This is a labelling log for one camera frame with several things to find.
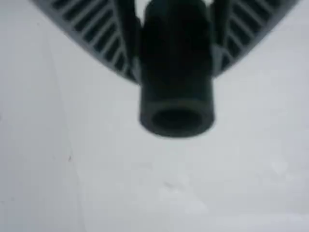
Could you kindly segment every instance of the cylindrical tube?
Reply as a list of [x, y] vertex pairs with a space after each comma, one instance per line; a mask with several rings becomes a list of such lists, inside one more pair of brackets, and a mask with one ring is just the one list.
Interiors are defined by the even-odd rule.
[[212, 38], [202, 0], [152, 0], [140, 39], [140, 121], [155, 134], [190, 137], [214, 122]]

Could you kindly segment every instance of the white surface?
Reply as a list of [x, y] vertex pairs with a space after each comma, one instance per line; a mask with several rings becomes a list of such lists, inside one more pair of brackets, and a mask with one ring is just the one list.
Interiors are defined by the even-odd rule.
[[167, 140], [138, 86], [1, 0], [0, 231], [309, 231], [308, 9], [215, 81], [211, 131]]

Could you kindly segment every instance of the stain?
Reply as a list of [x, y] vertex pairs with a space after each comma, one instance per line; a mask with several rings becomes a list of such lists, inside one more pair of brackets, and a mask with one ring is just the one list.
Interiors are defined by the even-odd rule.
[[173, 190], [176, 188], [174, 184], [167, 182], [167, 181], [164, 181], [163, 185], [165, 188], [170, 189], [170, 190]]
[[287, 162], [273, 162], [271, 164], [271, 169], [278, 176], [283, 176], [288, 172], [289, 164]]
[[184, 188], [182, 185], [179, 184], [173, 184], [171, 182], [168, 181], [164, 181], [163, 182], [163, 187], [168, 191], [168, 192], [183, 192]]
[[152, 163], [138, 163], [136, 164], [137, 169], [147, 169], [147, 170], [152, 170], [153, 169], [153, 164]]

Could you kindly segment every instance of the white wall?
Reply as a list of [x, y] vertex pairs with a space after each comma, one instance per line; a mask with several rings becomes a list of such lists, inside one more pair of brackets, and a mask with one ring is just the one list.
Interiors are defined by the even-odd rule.
[[0, 2], [0, 232], [84, 232], [78, 177], [40, 15]]
[[215, 81], [215, 127], [179, 141], [140, 127], [137, 86], [2, 2], [3, 231], [309, 230], [309, 1]]

